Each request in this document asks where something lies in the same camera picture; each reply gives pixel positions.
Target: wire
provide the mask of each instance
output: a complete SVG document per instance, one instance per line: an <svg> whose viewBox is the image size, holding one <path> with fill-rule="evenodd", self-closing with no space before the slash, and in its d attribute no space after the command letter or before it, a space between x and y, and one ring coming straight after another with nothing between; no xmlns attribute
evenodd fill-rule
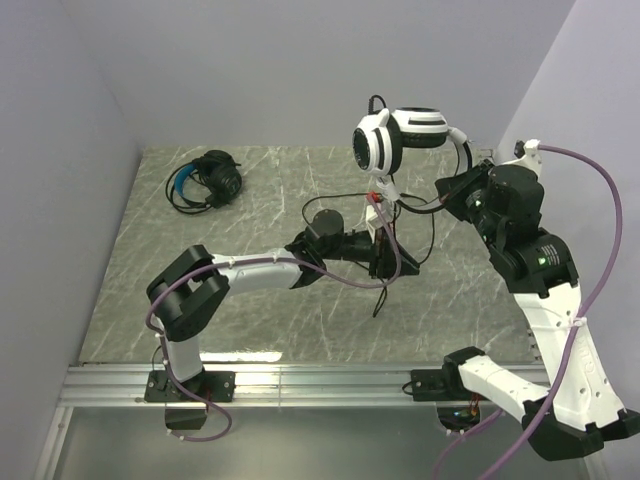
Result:
<svg viewBox="0 0 640 480"><path fill-rule="evenodd" d="M431 214L431 243L429 244L429 251L427 255L418 262L418 265L424 265L427 260L431 257L431 253L433 252L433 245L436 242L436 217L432 213Z"/></svg>
<svg viewBox="0 0 640 480"><path fill-rule="evenodd" d="M462 442L464 442L465 439L467 439L468 437L471 437L473 435L477 435L477 434L482 433L485 430L487 430L491 425L493 425L495 423L496 420L498 420L498 418L500 418L500 415L502 415L502 409L499 408L498 410L493 412L491 415L489 415L487 418L482 420L480 423L478 423L477 425L471 427L464 435L460 435L453 442L451 442L447 448L445 448L442 452L440 452L440 455L438 456L438 458L436 460L436 463L433 466L433 470L432 470L432 473L431 473L431 480L437 480L438 479L438 475L440 474L440 470L442 469L442 466L444 465L445 459L449 456L449 454L453 450L455 450L455 448L458 445L460 445Z"/></svg>
<svg viewBox="0 0 640 480"><path fill-rule="evenodd" d="M469 171L469 170L471 170L473 168L473 157L471 155L471 149L469 148L469 144L466 143L466 142L463 144L462 147L463 147L464 152L465 152L465 154L467 156L467 171ZM458 152L458 166L456 167L455 175L458 174L459 167L460 167L460 153ZM437 199L438 199L438 197L434 198L429 203L432 203ZM444 204L442 204L442 203L440 203L440 205L437 205L435 207L427 208L426 210L421 210L421 209L414 208L414 207L412 207L410 205L407 205L402 200L398 200L398 205L400 205L405 210L407 210L407 211L409 211L411 213L418 214L418 215L429 215L430 213L437 213L440 210L444 209Z"/></svg>
<svg viewBox="0 0 640 480"><path fill-rule="evenodd" d="M176 203L174 199L176 187L175 187L175 184L173 184L173 178L177 175L177 173L180 170L182 170L188 165L191 165L191 162L183 163L178 168L176 168L173 172L171 172L171 174L169 175L169 178L167 178L167 181L164 184L164 196L169 201L171 206L175 208L177 211L179 211L180 213L184 213L185 215L198 215L200 213L204 213L208 210L211 210L211 208L213 207L207 204L206 202L201 202L196 205L180 205L179 203ZM193 174L189 175L189 177L193 179L196 183L199 183L200 185L204 184L200 172L198 172L199 181L195 179Z"/></svg>
<svg viewBox="0 0 640 480"><path fill-rule="evenodd" d="M384 98L382 98L380 95L371 95L371 97L369 98L369 115L373 115L373 104L376 99L380 100L380 103L382 103L382 108L387 108L387 102L384 101Z"/></svg>
<svg viewBox="0 0 640 480"><path fill-rule="evenodd" d="M302 206L302 219L304 220L304 223L306 223L307 225L311 225L311 222L309 221L309 219L307 218L307 216L305 215L307 208L309 207L309 205L311 205L313 202L317 202L318 200L323 200L325 198L345 198L345 197L366 197L368 195L368 193L366 192L359 192L359 193L341 193L339 195L318 195L317 197L313 197L311 199L309 199L303 206Z"/></svg>
<svg viewBox="0 0 640 480"><path fill-rule="evenodd" d="M407 392L407 387L411 385L411 391ZM405 395L411 395L413 397L413 380L409 380L407 383L405 383L402 387L402 393L404 393Z"/></svg>
<svg viewBox="0 0 640 480"><path fill-rule="evenodd" d="M378 217L380 218L380 221L382 222L382 227L385 229L387 235L389 235L390 241L391 241L391 249L393 250L393 253L395 254L395 258L396 258L396 270L394 272L394 274L391 276L391 278L387 281L383 281L380 284L370 284L370 283L359 283L359 282L354 282L345 278L341 278L331 272L328 272L327 270L318 267L317 265L314 265L312 263L309 262L305 262L304 260L300 260L297 258L290 258L290 257L283 257L283 258L277 258L277 257L273 257L273 256L268 256L268 257L259 257L259 258L245 258L245 259L236 259L234 262L234 267L241 267L241 266L245 266L245 265L260 265L263 263L274 263L274 262L280 262L280 263L292 263L295 265L299 265L302 267L306 267L309 268L311 270L314 270L318 273L321 273L322 275L325 275L329 278L332 278L334 280L337 280L341 283L344 283L345 285L349 285L352 287L359 287L359 288L367 288L367 289L373 289L373 288L382 288L382 287L386 287L388 285L391 285L393 282L396 281L396 279L400 276L400 263L401 263L401 257L400 257L400 249L398 247L398 244L395 240L395 236L392 235L391 232L391 226L389 225L389 223L386 221L386 219L384 218L384 215L382 214L382 211L380 210L380 207L378 207L378 205L376 204L374 198L372 195L367 195L367 201L373 206L376 214L378 215ZM184 435L180 435L178 432L175 431L171 431L171 434L175 437L180 438L181 440L187 441L187 442L208 442L211 440L217 440L218 438L223 437L224 435L226 435L229 430L231 430L231 426L233 424L233 419L231 418L231 415L229 414L229 412L224 409L223 407L217 405L216 403L207 400L205 398L202 398L201 396L187 390L176 378L175 374L173 373L173 368L171 367L171 362L169 360L169 353L167 350L167 340L166 337L164 336L164 331L155 326L152 323L152 318L153 318L153 314L154 312L158 309L158 307L160 306L160 304L167 298L167 296L169 296L172 292L174 292L176 289L180 288L182 285L184 285L185 283L187 283L189 280L191 280L194 277L197 277L199 275L202 275L203 273L207 273L207 272L211 272L211 271L215 271L217 269L220 268L229 268L230 264L229 262L220 262L220 263L213 263L210 265L206 265L204 267L200 267L200 268L196 268L195 270L189 272L188 274L184 275L183 277L179 278L178 280L176 280L174 283L172 283L171 285L169 285L167 287L166 290L164 290L160 295L158 295L158 297L151 303L151 306L149 307L149 310L147 311L147 314L145 316L144 319L144 323L147 326L147 328L149 328L150 330L152 330L153 332L155 332L158 336L158 338L160 339L160 345L162 347L162 354L165 358L164 360L164 365L167 371L167 375L169 376L169 378L171 379L171 382L175 385L175 387L180 390L183 394L185 394L187 397L191 398L192 400L195 400L196 402L201 402L204 403L205 405L209 406L210 408L217 410L218 412L220 412L226 419L227 419L227 426L219 433L209 436L209 437L191 437L191 436L184 436Z"/></svg>
<svg viewBox="0 0 640 480"><path fill-rule="evenodd" d="M618 192L618 188L616 184L609 175L604 167L598 164L596 161L586 157L580 153L574 152L572 150L567 150L559 147L552 147L549 145L539 145L539 150L544 150L547 152L559 153L562 155L566 155L569 157L573 157L581 162L590 165L594 169L604 177L605 181L609 185L609 189L611 190L611 194L613 196L613 203L615 206L616 212L616 230L613 240L613 246L611 248L611 253L609 254L609 260L607 261L607 265L602 272L602 276L598 280L593 291L589 294L587 299L584 301L580 308L578 309L578 313L576 315L577 318L584 317L587 313L593 302L598 298L600 292L604 288L607 280L609 280L609 276L611 275L611 271L616 263L616 258L618 257L618 252L620 251L620 243L622 242L622 201L620 200L620 192ZM524 445L524 443L529 440L529 437L533 434L533 432L538 428L538 426L542 423L545 415L551 409L553 405L553 400L558 394L558 390L560 389L560 385L562 384L562 380L564 378L565 373L567 372L567 367L569 366L569 358L571 356L571 348L576 340L576 336L578 335L577 326L571 327L569 330L569 335L567 337L567 343L565 344L564 351L562 352L562 359L560 360L560 366L558 367L558 373L556 374L556 378L553 381L553 385L551 385L551 389L549 390L549 394L547 398L545 398L540 410L536 413L536 415L531 420L531 423L527 426L527 428L522 432L518 440L489 468L485 471L480 477L481 480L488 479L495 472L500 470L510 459L511 457L518 451L518 449Z"/></svg>
<svg viewBox="0 0 640 480"><path fill-rule="evenodd" d="M306 210L309 207L309 205L311 205L313 202L316 202L318 200L322 200L326 198L360 197L360 196L366 196L366 195L367 195L366 193L343 193L338 195L318 195L317 197L313 197L309 199L302 206L302 211L301 211L302 218L307 225L311 225L311 222L309 222L309 219L306 216ZM419 200L423 202L425 205L428 203L424 198L418 197L416 195L411 195L409 193L402 193L400 194L400 196L403 198L413 198L415 200ZM402 209L398 208L398 206L394 203L393 220L391 221L391 230L393 231L394 236L396 235L396 232L397 232L396 222L398 218L400 218L401 213L402 213ZM433 228L432 228L432 234L431 234L431 245L429 247L429 252L427 253L427 256L424 258L424 260L422 260L421 262L418 262L420 265L424 264L429 259L429 256L431 255L431 251L433 250L433 243L435 241L435 221L432 223L432 227ZM367 271L369 270L367 267L365 267L359 262L353 262L353 263L358 265L360 268L363 268L364 270L367 270ZM378 300L376 301L376 305L373 308L373 312L371 314L372 318L376 318L378 316L378 314L382 310L382 307L384 307L384 304L386 303L388 297L389 297L389 290L387 289L387 287L383 287L382 290L380 291L380 295L378 296Z"/></svg>
<svg viewBox="0 0 640 480"><path fill-rule="evenodd" d="M158 351L159 351L161 348L162 348L162 345L158 345L158 348L156 348L156 349L153 351L153 355L151 355L151 371L152 371L152 372L155 372L155 371L156 371L156 363L155 363L156 355L158 354Z"/></svg>

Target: glass panel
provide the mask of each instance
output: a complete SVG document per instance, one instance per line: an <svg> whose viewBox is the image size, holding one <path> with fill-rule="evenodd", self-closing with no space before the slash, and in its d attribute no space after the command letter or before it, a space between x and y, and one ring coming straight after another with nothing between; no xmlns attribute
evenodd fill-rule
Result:
<svg viewBox="0 0 640 480"><path fill-rule="evenodd" d="M156 409L76 409L58 480L427 479L451 441L433 407L239 409L232 434L212 443L163 434ZM211 434L223 419L211 417ZM476 478L509 446L520 426L499 419L482 438L454 451L440 480ZM548 463L523 448L497 479L586 479L581 461Z"/></svg>

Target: light purple wall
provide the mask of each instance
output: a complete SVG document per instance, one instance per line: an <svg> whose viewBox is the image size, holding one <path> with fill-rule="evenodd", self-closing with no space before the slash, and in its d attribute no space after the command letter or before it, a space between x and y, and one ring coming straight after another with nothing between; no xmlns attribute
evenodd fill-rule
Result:
<svg viewBox="0 0 640 480"><path fill-rule="evenodd" d="M574 0L62 0L145 145L347 145L370 94L495 146Z"/></svg>
<svg viewBox="0 0 640 480"><path fill-rule="evenodd" d="M0 2L0 478L31 478L138 164L53 0Z"/></svg>
<svg viewBox="0 0 640 480"><path fill-rule="evenodd" d="M601 162L620 188L625 233L618 264L589 314L596 347L625 405L640 410L640 29L637 0L578 0L500 144L540 138ZM613 237L606 184L588 167L544 156L543 222L569 244L583 292L593 288ZM640 438L609 444L615 479L640 478Z"/></svg>

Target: marble floor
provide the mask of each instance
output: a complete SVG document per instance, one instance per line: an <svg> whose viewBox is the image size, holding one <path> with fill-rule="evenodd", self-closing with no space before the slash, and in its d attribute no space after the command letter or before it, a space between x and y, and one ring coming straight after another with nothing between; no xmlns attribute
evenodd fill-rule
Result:
<svg viewBox="0 0 640 480"><path fill-rule="evenodd" d="M242 164L243 191L231 206L181 215L165 199L164 183L178 165L212 148L227 150ZM405 150L396 181L404 192L432 198L433 181L451 175L455 164L453 149ZM195 197L201 194L202 187L189 188ZM262 253L303 230L300 209L309 198L372 188L346 147L148 148L80 361L149 361L157 340L143 322L149 307L146 286L190 245L201 243L225 255ZM345 227L364 228L364 207L363 198L331 199L316 202L308 213L333 208L344 216ZM446 212L436 215L435 224L433 254L420 276L392 285L376 318L371 311L377 290L323 278L308 288L225 300L201 335L202 351L249 361L438 362L451 351L477 345L499 361L532 360L524 316L491 268L473 227ZM411 254L422 258L430 237L428 216L403 213L398 239ZM366 281L366 272L353 264L330 261L328 267Z"/></svg>

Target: blue headphones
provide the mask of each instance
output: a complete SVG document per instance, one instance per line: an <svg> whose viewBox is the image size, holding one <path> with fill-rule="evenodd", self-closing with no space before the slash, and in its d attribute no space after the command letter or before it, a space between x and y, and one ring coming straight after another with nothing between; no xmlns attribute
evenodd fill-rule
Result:
<svg viewBox="0 0 640 480"><path fill-rule="evenodd" d="M211 208L220 208L231 203L242 188L242 177L236 167L240 164L222 150L210 150L202 157L181 165L167 179L165 196L173 208L181 213L195 215ZM210 194L201 201L191 200L184 194L184 183L188 178L207 187ZM178 194L184 205L176 203Z"/></svg>

